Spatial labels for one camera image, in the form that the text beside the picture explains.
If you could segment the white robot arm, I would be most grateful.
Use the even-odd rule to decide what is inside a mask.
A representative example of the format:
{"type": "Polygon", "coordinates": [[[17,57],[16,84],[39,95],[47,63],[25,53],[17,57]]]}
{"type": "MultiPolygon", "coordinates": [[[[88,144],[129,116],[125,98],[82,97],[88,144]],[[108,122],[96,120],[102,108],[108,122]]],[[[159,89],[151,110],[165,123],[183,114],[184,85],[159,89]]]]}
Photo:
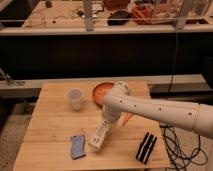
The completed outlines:
{"type": "Polygon", "coordinates": [[[130,96],[126,82],[118,81],[103,98],[102,116],[117,121],[122,112],[167,123],[213,139],[213,106],[130,96]]]}

